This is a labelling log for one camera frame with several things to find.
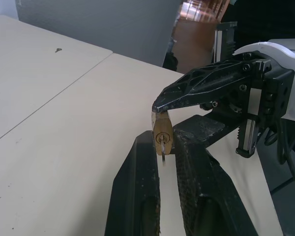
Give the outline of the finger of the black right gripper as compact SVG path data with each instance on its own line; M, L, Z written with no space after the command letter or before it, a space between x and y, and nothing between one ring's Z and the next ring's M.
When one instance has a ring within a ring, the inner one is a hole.
M230 93L235 84L249 80L252 64L239 60L225 60L192 69L165 87L152 105L152 111L168 110L213 102Z
M174 145L200 143L207 148L238 127L237 119L210 114L194 115L174 126Z

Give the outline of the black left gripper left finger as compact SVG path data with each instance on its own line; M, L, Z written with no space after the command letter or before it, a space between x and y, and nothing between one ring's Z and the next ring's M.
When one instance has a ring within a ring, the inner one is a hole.
M105 236L160 235L160 180L151 131L136 137L112 187Z

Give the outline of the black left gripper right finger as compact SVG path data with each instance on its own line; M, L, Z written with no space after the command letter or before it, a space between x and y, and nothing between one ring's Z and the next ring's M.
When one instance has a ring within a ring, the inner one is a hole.
M174 131L186 236L258 236L229 175L191 133Z

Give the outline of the brass padlock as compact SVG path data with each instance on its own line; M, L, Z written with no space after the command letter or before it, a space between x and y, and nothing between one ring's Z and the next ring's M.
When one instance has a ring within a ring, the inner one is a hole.
M151 113L152 133L155 143L156 153L162 155L161 137L163 137L164 154L169 155L173 145L173 126L169 113Z

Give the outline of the silver key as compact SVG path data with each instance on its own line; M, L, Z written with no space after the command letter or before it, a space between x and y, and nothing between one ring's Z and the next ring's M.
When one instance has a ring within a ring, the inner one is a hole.
M166 165L164 140L165 140L164 135L161 135L160 136L160 144L161 144L161 155L162 155L162 164L163 164L163 166Z

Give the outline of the dark object behind table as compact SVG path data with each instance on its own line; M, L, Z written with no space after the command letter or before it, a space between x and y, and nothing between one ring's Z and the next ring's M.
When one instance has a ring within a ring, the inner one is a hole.
M171 37L168 44L167 52L164 58L164 62L162 65L163 68L171 70L171 71L177 71L177 65L178 65L178 60L175 57L174 53L172 52L175 42L176 41Z

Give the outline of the grey partition panel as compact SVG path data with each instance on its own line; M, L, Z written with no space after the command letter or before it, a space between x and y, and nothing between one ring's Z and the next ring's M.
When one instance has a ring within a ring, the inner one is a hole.
M19 20L162 66L181 0L15 0Z

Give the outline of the aluminium profile post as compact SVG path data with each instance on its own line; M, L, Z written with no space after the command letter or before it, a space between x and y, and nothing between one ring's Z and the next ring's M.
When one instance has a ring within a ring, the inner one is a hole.
M235 51L234 32L237 22L219 23L215 29L213 59L214 63L232 57Z

